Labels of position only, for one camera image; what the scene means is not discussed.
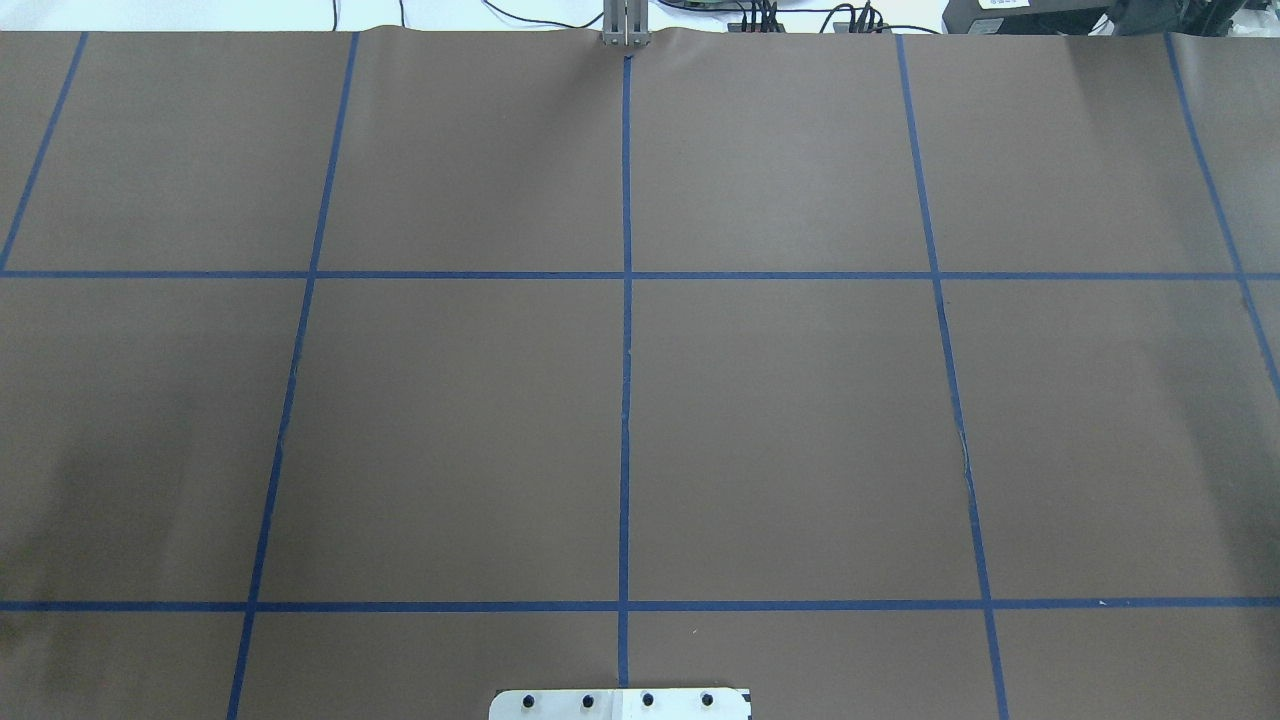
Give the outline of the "black power box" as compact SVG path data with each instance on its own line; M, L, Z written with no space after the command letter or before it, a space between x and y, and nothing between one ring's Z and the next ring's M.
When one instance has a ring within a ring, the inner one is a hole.
M1089 35L1114 1L947 1L948 35Z

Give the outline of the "aluminium frame post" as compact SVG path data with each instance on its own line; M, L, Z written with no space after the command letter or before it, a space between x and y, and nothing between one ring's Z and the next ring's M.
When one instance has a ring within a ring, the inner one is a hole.
M604 0L602 42L607 47L644 47L652 41L649 1Z

